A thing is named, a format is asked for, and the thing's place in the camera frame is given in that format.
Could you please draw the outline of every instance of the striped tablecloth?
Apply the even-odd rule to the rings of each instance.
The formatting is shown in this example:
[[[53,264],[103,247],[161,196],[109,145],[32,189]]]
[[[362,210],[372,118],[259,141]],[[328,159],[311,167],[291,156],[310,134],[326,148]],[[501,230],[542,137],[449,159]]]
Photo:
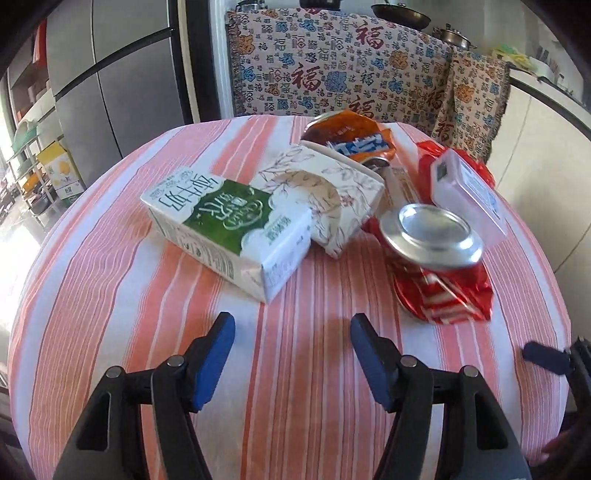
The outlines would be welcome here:
[[[564,348],[570,323],[552,270],[508,207],[509,238],[485,255],[495,289],[490,323],[435,326],[399,307],[378,241],[361,232],[335,261],[313,246],[277,298],[263,305],[151,227],[139,196],[179,166],[248,183],[309,119],[253,116],[177,128],[103,175],[45,240],[25,284],[9,352],[15,428],[38,480],[61,450],[105,369],[153,368],[184,352],[222,310],[236,340],[213,400],[196,416],[214,479],[368,480],[392,422],[371,394],[349,342],[349,319],[433,368],[477,366],[524,452],[559,429],[564,380],[525,364],[531,339]],[[400,154],[423,135],[394,124]],[[144,436],[152,478],[163,478],[150,407]],[[434,408],[424,475],[437,462]]]

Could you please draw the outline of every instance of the crushed orange package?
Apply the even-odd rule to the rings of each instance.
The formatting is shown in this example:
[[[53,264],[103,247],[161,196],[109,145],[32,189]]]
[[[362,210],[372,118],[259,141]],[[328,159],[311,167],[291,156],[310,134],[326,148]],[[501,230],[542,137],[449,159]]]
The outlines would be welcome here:
[[[388,128],[350,110],[316,117],[308,124],[301,139],[325,145],[359,163],[371,157],[390,162],[396,153]]]

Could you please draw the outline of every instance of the milk carton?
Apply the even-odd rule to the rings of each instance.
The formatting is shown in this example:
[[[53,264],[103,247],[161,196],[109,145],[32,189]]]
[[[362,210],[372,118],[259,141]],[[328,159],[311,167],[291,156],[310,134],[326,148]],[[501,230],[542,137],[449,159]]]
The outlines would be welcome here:
[[[144,192],[154,226],[257,300],[270,302],[310,246],[311,211],[182,167]]]

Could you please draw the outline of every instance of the plastic container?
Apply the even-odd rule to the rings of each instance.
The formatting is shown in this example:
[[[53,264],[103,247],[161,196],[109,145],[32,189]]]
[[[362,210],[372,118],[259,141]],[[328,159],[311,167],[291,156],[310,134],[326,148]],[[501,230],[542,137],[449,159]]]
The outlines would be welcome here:
[[[505,208],[496,192],[451,148],[431,164],[431,199],[463,218],[487,248],[506,238]]]

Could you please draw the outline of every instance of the screw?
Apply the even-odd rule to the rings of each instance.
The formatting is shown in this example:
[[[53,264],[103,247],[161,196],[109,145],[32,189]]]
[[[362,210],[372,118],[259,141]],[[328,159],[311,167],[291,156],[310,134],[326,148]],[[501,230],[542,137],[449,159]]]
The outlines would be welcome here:
[[[123,369],[121,367],[109,367],[107,369],[106,375],[108,378],[117,378],[121,375]]]
[[[166,364],[169,367],[180,367],[184,363],[184,357],[182,355],[173,355],[168,360],[166,360]]]
[[[414,358],[412,355],[403,355],[400,359],[400,363],[402,363],[405,367],[416,367],[418,360]]]
[[[464,375],[466,375],[467,377],[471,377],[471,378],[476,378],[480,372],[478,371],[478,369],[476,367],[473,367],[472,365],[466,365],[464,367]]]

